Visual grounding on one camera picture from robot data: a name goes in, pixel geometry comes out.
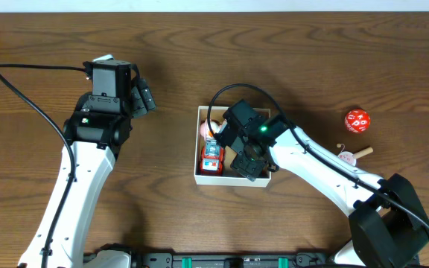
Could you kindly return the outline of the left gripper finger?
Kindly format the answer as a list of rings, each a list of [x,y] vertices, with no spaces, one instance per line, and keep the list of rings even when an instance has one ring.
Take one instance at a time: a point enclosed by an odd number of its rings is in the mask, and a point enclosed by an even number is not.
[[[138,81],[137,87],[138,87],[142,102],[145,105],[145,109],[147,111],[154,110],[156,108],[156,104],[147,81],[144,78],[141,78]]]
[[[132,88],[133,111],[132,117],[139,118],[147,114],[147,108],[136,86]]]

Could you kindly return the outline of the white duck toy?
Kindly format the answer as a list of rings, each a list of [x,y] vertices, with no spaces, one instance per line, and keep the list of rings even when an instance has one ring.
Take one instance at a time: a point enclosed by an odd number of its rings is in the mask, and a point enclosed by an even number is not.
[[[214,135],[219,133],[222,125],[213,120],[205,120],[199,128],[200,136],[204,141],[212,141],[215,139]]]

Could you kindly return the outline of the red toy car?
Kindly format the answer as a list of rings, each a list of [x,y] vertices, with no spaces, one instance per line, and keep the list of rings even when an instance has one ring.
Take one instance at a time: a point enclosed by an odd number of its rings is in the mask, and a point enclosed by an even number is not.
[[[215,140],[207,140],[200,157],[200,173],[207,176],[221,176],[223,161],[224,148]]]

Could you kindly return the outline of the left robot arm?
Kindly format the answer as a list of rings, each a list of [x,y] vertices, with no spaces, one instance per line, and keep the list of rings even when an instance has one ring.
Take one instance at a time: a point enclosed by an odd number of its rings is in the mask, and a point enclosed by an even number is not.
[[[132,120],[156,104],[136,65],[111,54],[86,62],[92,91],[63,126],[69,144],[42,221],[19,267],[82,267],[93,213]]]

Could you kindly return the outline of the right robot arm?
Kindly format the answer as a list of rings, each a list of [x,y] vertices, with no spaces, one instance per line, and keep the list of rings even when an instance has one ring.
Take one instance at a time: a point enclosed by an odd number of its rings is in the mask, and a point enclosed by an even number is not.
[[[240,100],[223,114],[218,140],[236,156],[231,168],[257,180],[288,170],[329,198],[349,219],[351,240],[330,261],[364,267],[406,267],[429,243],[428,216],[411,183],[343,161],[282,116],[266,118]]]

